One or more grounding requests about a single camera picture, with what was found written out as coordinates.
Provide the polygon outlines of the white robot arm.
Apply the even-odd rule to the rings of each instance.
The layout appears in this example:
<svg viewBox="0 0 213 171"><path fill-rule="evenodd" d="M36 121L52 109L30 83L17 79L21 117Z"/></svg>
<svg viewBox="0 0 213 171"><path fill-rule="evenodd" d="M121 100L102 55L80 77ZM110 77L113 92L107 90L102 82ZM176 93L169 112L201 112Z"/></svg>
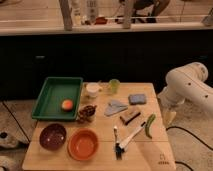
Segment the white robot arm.
<svg viewBox="0 0 213 171"><path fill-rule="evenodd" d="M176 116L175 107L190 100L206 113L213 114L213 87L205 83L207 67L200 62L192 62L170 70L166 76L166 86L157 95L162 107L162 118L169 126Z"/></svg>

